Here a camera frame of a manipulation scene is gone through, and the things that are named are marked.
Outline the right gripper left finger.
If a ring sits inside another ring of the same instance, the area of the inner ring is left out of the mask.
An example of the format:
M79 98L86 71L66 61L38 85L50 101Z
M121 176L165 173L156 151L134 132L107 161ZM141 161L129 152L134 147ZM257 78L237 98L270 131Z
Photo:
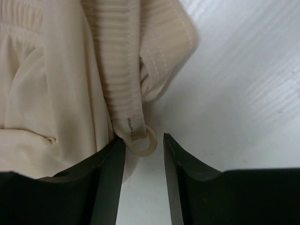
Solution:
M126 146L115 138L102 150L52 177L0 174L3 225L113 225Z

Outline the beige trousers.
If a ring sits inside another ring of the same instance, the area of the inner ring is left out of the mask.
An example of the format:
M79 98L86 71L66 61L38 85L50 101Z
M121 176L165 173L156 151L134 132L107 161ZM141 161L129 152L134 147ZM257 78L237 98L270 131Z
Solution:
M197 41L178 0L1 1L1 171L53 176L115 136L151 155L143 103Z

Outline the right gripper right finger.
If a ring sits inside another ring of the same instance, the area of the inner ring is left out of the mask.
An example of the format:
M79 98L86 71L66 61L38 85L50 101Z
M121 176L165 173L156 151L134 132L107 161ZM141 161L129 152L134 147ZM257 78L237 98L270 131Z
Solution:
M164 135L164 163L174 225L297 225L298 168L221 172Z

